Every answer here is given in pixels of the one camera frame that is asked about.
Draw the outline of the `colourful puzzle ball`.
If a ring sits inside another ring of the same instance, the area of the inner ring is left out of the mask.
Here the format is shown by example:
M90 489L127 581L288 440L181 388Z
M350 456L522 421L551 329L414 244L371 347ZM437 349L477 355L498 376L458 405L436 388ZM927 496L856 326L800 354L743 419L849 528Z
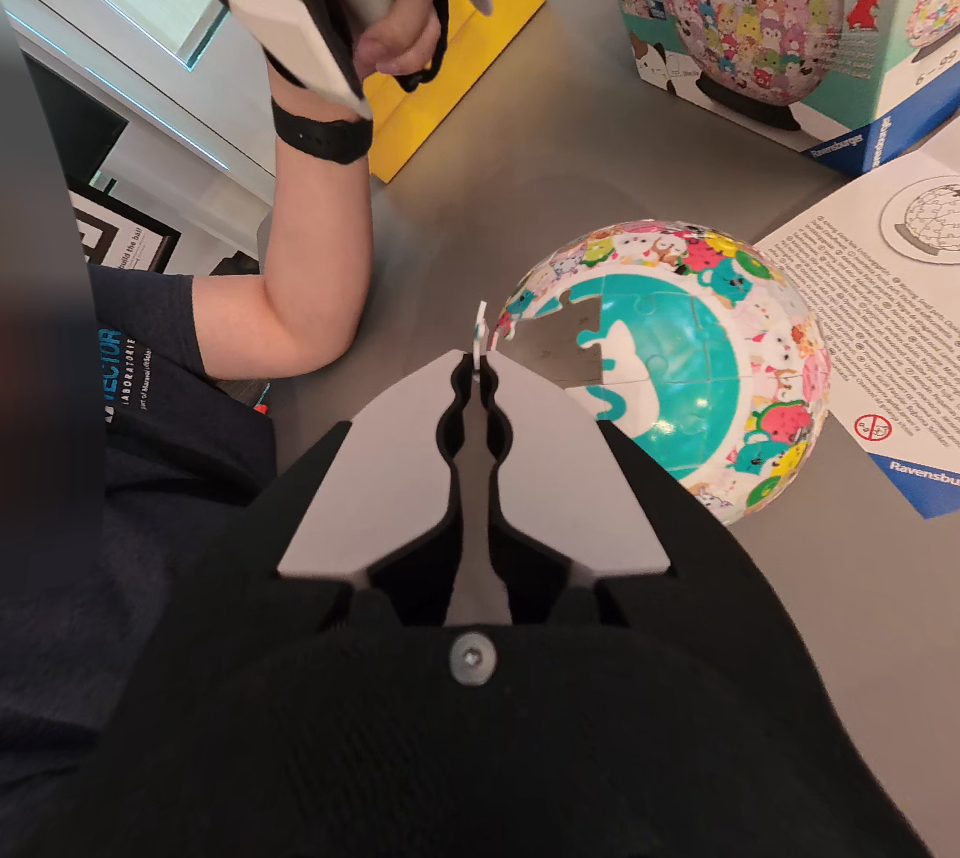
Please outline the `colourful puzzle ball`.
M829 412L830 354L750 244L635 219L531 268L488 347L608 421L726 525L796 478Z

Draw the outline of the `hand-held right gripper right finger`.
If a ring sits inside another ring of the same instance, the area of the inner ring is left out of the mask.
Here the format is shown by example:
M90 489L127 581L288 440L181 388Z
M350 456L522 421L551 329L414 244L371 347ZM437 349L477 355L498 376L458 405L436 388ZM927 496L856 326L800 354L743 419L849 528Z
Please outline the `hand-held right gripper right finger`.
M482 359L490 495L504 524L589 580L667 573L669 557L594 415L498 351Z

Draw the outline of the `white puzzle piece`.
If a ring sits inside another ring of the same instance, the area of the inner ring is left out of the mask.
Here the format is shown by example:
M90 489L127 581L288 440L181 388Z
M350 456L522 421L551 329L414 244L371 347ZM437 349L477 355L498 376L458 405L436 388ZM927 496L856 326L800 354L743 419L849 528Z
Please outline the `white puzzle piece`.
M498 345L498 333L496 329L491 330L487 323L487 301L481 300L477 307L476 317L473 326L471 357L472 357L472 375L474 383L481 380L482 364L486 360L488 353L495 350Z

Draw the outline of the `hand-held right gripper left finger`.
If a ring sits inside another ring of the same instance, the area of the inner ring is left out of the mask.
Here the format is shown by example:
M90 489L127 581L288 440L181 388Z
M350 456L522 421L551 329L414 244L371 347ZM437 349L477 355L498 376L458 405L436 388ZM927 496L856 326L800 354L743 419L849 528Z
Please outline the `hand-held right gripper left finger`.
M461 508L456 456L474 382L470 354L448 351L381 392L342 443L278 564L284 578L370 586Z

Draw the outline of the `person's navy shirt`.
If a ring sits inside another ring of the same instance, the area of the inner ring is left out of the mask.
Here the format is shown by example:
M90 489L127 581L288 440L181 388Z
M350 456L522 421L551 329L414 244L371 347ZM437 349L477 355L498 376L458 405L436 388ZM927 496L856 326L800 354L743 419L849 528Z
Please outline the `person's navy shirt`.
M89 266L105 409L99 558L1 608L1 853L90 755L172 588L276 476L273 426L207 375L188 276Z

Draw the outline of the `person's left hand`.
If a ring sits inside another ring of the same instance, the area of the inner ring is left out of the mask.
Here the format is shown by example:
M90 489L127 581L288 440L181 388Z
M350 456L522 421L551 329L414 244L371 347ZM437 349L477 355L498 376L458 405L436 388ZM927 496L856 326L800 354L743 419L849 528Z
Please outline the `person's left hand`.
M441 33L434 0L394 0L388 15L364 31L353 48L361 81L375 73L410 75L428 68ZM323 122L358 120L348 107L298 88L268 66L271 99L297 117Z

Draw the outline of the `person's left forearm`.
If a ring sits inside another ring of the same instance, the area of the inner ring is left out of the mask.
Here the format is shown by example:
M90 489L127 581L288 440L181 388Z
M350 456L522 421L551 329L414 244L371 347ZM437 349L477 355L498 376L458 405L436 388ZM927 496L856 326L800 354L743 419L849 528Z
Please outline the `person's left forearm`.
M261 273L195 278L203 370L215 380L290 379L352 346L371 282L374 224L367 159L338 165L277 140Z

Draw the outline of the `white instruction sheet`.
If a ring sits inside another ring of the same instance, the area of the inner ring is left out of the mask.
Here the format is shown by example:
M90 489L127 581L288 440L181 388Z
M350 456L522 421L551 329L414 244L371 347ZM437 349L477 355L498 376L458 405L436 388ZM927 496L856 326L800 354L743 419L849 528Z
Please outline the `white instruction sheet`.
M921 149L760 240L832 362L829 407L926 520L959 508L959 172Z

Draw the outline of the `black wristband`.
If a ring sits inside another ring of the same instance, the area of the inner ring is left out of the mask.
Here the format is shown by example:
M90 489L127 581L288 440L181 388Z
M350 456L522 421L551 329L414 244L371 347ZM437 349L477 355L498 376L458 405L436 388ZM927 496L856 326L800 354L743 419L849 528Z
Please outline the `black wristband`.
M311 158L345 167L366 158L371 150L371 120L313 120L284 110L274 98L270 106L279 140Z

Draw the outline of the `puzzle ball cardboard box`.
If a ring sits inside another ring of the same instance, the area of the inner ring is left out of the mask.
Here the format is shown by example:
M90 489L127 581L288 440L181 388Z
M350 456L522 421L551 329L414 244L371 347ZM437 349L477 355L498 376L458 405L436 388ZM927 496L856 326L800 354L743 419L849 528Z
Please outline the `puzzle ball cardboard box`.
M857 177L958 111L959 0L619 0L645 83Z

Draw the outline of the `yellow plastic bin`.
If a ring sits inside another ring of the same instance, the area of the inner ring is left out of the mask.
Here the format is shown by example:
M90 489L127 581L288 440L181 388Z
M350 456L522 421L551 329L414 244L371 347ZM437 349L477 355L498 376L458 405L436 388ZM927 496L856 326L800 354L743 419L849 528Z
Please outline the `yellow plastic bin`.
M412 159L547 0L493 0L490 16L469 0L448 0L448 47L437 77L405 93L382 74L364 85L373 110L372 175L388 184Z

